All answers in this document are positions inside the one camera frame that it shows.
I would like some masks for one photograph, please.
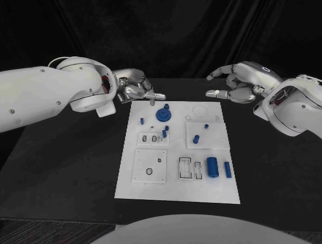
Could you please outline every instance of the table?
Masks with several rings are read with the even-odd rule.
[[[212,101],[224,79],[149,79],[168,101]],[[256,103],[221,100],[240,205],[115,199],[129,104],[99,118],[67,106],[28,125],[0,172],[0,219],[128,224],[172,214],[247,220],[279,230],[322,231],[322,140],[281,134]]]

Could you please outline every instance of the floor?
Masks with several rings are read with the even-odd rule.
[[[89,244],[115,230],[113,225],[0,220],[1,244]],[[312,244],[322,244],[322,233],[286,232]]]

